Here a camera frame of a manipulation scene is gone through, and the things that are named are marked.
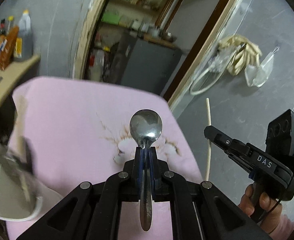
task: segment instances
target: pink sleeve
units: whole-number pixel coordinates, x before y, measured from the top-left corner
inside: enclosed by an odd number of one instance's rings
[[[275,230],[270,234],[273,240],[287,240],[294,230],[294,222],[291,222],[287,215],[282,215]]]

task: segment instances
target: human hand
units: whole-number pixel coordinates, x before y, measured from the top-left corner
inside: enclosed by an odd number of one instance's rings
[[[253,193],[252,184],[250,184],[246,190],[245,194],[242,196],[240,204],[238,207],[249,217],[254,213],[255,207],[253,206],[250,197]],[[269,211],[273,208],[273,206],[277,203],[276,200],[270,198],[265,192],[261,194],[259,199],[260,207],[263,210]],[[282,212],[282,205],[279,204],[276,208],[270,212],[266,218],[260,224],[260,227],[266,232],[271,233],[279,224],[280,216]]]

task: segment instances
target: yellow label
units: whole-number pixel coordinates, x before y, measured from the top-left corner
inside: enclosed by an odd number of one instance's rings
[[[23,47],[23,39],[17,38],[16,39],[16,46],[14,51],[14,57],[21,58],[22,57],[22,47]]]

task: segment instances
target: spoon handle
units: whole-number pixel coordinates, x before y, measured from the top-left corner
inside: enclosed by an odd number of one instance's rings
[[[143,174],[140,194],[140,224],[144,231],[148,231],[152,219],[151,185],[150,185],[150,148],[142,149],[143,153]]]

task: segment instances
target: gray wall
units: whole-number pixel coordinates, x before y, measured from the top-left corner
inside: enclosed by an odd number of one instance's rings
[[[175,44],[190,50],[219,0],[183,0],[168,31],[177,36]]]
[[[212,125],[232,138],[265,150],[268,123],[285,112],[294,110],[294,12],[285,0],[252,0],[240,24],[238,34],[258,44],[261,60],[276,44],[274,69],[261,88],[249,88],[243,71],[236,77],[228,73],[207,92],[194,97],[178,118],[178,123],[205,174],[207,125],[205,99],[210,98]],[[213,146],[210,181],[236,204],[251,180],[248,174],[226,154]],[[284,204],[284,213],[294,220],[294,198]]]
[[[34,51],[41,54],[38,75],[71,77],[79,33],[91,0],[5,0],[0,20],[14,15],[17,24],[29,9]]]

